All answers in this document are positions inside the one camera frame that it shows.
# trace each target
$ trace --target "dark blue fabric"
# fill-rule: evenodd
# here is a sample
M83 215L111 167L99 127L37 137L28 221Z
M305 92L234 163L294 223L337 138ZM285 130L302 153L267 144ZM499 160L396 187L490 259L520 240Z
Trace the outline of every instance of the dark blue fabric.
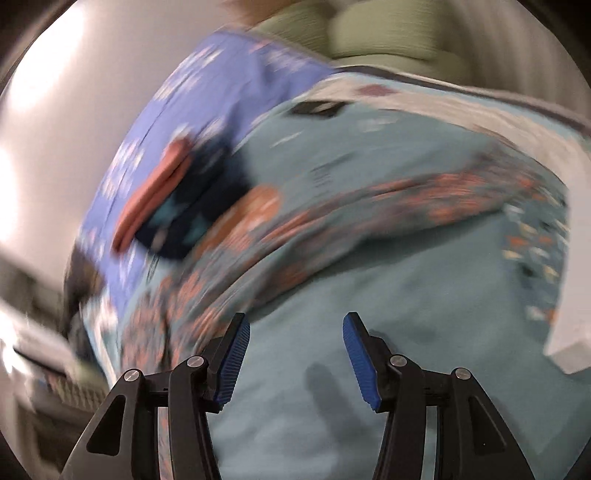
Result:
M193 153L176 189L140 227L135 238L160 257L182 260L209 227L248 190L242 164L217 136Z

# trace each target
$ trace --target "blue gripper pad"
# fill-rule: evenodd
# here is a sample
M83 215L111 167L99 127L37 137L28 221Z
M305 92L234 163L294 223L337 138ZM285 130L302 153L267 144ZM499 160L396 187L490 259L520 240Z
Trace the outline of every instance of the blue gripper pad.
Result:
M378 391L378 373L366 349L371 338L356 313L347 314L343 320L343 340L363 399L373 411L378 411L382 404Z
M223 407L232 399L246 348L251 338L251 326L243 313L237 313L210 364L208 376L215 376L213 401Z

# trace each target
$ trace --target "pillow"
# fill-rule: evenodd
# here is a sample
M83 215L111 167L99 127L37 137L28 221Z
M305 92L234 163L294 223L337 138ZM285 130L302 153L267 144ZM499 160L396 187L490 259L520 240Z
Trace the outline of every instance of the pillow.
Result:
M369 65L393 72L421 75L457 85L473 85L472 71L468 62L447 51L437 52L437 57L433 61L411 59L400 55L376 54L338 59L333 64L339 67Z
M439 2L368 0L351 5L329 26L331 57L386 53L419 60L437 55Z
M329 11L323 0L304 0L284 8L253 30L272 34L328 57Z

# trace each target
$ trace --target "bed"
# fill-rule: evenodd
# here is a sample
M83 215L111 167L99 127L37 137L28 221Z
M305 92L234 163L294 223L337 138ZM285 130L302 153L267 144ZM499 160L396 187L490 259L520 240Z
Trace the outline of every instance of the bed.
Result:
M135 241L114 255L126 203L188 132L228 142L252 186L236 204L246 213L232 223L230 210L180 262ZM92 283L80 312L111 385L128 368L174 367L247 313L234 400L209 418L225 478L370 477L385 418L362 401L343 346L342 319L357 311L423 368L469 368L535 477L561 479L591 436L591 377L569 349L589 320L590 132L539 100L335 68L220 30L132 126L66 293ZM434 428L430 416L424 479Z

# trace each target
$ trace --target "metal screw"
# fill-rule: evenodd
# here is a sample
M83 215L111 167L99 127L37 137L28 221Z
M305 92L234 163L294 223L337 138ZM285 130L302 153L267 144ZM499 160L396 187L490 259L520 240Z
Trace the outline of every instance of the metal screw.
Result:
M189 360L187 360L187 365L191 368L197 368L202 366L205 363L205 360L202 356L192 356Z
M123 378L126 382L133 382L139 378L139 372L137 370L129 370L128 372L125 372Z
M456 370L456 377L458 377L460 380L468 380L471 376L472 374L470 371L466 370L465 368L458 368Z
M390 363L394 367L404 367L407 364L407 360L402 355L394 355L390 359Z

